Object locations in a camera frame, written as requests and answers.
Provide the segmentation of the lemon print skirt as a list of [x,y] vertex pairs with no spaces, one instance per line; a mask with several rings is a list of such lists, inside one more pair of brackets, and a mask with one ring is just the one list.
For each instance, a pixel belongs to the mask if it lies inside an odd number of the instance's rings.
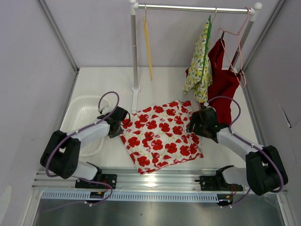
[[188,94],[191,91],[197,102],[204,103],[208,100],[208,88],[213,83],[213,76],[211,71],[209,77],[210,80],[205,80],[204,83],[202,82],[201,69],[200,69],[200,62],[202,61],[202,59],[199,58],[201,56],[201,51],[200,51],[201,34],[202,32],[200,33],[195,43],[193,57],[191,60],[190,67],[187,70],[186,82],[184,84],[182,92],[184,94]]

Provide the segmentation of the red flower print cloth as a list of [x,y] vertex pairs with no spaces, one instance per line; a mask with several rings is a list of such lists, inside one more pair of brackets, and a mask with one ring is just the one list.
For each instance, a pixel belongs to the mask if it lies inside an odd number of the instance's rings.
[[190,101],[175,100],[123,120],[120,138],[139,174],[204,157],[200,138],[187,132],[192,113]]

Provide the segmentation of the green plastic hanger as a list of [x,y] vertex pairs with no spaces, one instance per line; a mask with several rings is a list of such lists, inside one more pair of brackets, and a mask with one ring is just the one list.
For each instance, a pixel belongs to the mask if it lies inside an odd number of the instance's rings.
[[201,69],[201,79],[204,83],[205,80],[210,80],[210,74],[211,74],[211,64],[209,60],[209,47],[210,47],[210,38],[211,38],[211,29],[212,29],[212,23],[215,19],[215,15],[213,19],[211,19],[211,16],[209,16],[208,21],[206,22],[206,25],[204,27],[204,30],[201,34],[201,40],[200,40],[200,47],[201,47],[201,56],[199,57],[202,59],[200,62],[200,69]]

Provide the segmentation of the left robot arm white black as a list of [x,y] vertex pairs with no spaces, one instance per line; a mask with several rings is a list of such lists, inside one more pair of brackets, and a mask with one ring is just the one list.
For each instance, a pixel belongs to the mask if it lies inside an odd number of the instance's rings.
[[117,106],[78,130],[53,132],[40,159],[41,166],[49,177],[83,178],[91,188],[98,188],[102,183],[101,170],[91,163],[80,161],[80,150],[106,136],[119,136],[123,132],[122,121],[129,115],[127,110]]

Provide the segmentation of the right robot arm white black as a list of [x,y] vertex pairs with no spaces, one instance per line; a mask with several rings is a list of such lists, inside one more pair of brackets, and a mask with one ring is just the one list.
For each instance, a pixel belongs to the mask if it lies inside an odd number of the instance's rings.
[[234,184],[247,186],[256,195],[263,195],[281,192],[288,183],[278,150],[272,145],[253,143],[229,125],[219,123],[213,108],[194,112],[187,131],[227,147],[244,160],[244,168],[229,165],[216,171],[214,183],[218,189],[225,190]]

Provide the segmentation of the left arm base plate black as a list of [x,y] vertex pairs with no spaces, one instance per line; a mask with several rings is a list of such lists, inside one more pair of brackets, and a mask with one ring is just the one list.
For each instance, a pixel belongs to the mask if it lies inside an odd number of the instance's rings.
[[97,184],[95,182],[106,183],[112,187],[112,189],[116,188],[117,184],[117,175],[116,174],[97,174],[93,179],[92,182],[87,182],[84,180],[76,181],[75,188],[83,188],[83,189],[105,189],[108,186],[103,184]]

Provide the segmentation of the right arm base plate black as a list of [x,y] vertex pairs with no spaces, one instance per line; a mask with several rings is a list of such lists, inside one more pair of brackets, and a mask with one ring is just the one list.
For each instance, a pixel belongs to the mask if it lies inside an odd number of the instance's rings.
[[202,191],[238,191],[242,192],[244,189],[238,184],[228,184],[221,176],[200,176],[195,182],[200,184]]

